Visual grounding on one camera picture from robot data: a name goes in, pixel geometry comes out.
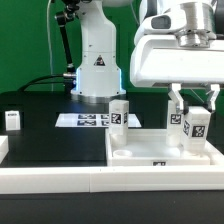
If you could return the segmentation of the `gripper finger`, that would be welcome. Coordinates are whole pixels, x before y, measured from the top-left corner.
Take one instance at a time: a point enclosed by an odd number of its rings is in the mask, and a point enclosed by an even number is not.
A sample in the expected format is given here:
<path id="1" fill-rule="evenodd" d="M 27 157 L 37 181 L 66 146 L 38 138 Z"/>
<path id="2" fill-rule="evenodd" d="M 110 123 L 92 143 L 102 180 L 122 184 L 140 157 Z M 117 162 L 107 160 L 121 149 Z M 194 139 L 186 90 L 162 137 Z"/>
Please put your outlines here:
<path id="1" fill-rule="evenodd" d="M 180 90 L 181 90 L 180 83 L 171 83 L 169 85 L 168 95 L 175 104 L 177 114 L 182 114 L 184 112 L 184 100 L 180 94 Z"/>
<path id="2" fill-rule="evenodd" d="M 207 109 L 213 113 L 216 110 L 216 99 L 220 93 L 219 84 L 208 84 L 206 86 L 206 105 Z"/>

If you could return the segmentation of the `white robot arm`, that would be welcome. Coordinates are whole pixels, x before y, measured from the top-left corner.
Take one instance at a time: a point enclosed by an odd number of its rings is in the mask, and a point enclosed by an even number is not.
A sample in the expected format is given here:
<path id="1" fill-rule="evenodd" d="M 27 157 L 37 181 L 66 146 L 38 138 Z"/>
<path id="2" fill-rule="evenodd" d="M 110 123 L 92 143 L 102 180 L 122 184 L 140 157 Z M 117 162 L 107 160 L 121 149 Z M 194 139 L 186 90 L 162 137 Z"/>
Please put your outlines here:
<path id="1" fill-rule="evenodd" d="M 72 70 L 73 93 L 91 100 L 121 94 L 116 28 L 103 9 L 133 0 L 62 1 L 65 20 L 79 19 L 82 31 L 82 63 Z M 213 112 L 224 88 L 224 0 L 141 0 L 130 81 L 136 87 L 168 87 L 179 113 L 187 110 L 179 91 L 204 88 L 206 109 Z"/>

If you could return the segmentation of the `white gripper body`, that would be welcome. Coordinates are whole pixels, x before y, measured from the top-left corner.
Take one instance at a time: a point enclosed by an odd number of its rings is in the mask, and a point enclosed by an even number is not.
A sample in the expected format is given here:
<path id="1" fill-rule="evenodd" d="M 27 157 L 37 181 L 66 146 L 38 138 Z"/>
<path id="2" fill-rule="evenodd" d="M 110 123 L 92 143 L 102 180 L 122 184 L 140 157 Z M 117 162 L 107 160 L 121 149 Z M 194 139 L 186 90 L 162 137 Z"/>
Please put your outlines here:
<path id="1" fill-rule="evenodd" d="M 147 88 L 224 84 L 224 40 L 211 41 L 209 48 L 182 48 L 174 35 L 145 35 L 131 55 L 130 80 Z"/>

